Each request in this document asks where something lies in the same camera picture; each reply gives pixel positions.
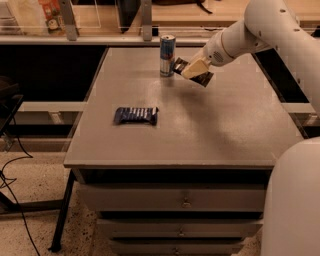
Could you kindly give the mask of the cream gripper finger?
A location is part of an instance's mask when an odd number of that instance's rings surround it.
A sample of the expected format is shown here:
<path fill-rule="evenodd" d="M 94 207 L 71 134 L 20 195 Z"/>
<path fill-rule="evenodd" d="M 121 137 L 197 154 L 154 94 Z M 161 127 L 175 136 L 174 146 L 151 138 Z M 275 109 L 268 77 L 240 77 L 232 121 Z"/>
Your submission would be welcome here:
<path fill-rule="evenodd" d="M 203 48 L 200 48 L 191 58 L 190 62 L 196 61 L 203 57 Z"/>
<path fill-rule="evenodd" d="M 197 58 L 186 65 L 181 75 L 186 79 L 199 76 L 209 70 L 210 62 L 205 58 Z"/>

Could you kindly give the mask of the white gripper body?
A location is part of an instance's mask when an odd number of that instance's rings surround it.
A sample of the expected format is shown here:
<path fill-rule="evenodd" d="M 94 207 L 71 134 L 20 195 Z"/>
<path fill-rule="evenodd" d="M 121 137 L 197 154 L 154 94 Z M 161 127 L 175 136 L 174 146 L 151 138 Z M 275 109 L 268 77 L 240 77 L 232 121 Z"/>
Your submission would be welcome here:
<path fill-rule="evenodd" d="M 213 35 L 203 48 L 204 56 L 211 65 L 217 67 L 224 66 L 234 60 L 224 49 L 222 35 L 222 31 Z"/>

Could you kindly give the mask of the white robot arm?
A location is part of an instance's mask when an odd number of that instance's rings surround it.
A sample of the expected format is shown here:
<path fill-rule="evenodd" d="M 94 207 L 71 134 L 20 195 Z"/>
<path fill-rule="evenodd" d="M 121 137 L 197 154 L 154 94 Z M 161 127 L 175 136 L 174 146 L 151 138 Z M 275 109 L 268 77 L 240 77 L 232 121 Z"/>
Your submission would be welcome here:
<path fill-rule="evenodd" d="M 250 0 L 244 18 L 214 35 L 182 71 L 191 79 L 245 53 L 273 48 L 320 115 L 320 43 L 284 0 Z M 277 160 L 267 187 L 261 256 L 320 256 L 320 138 Z"/>

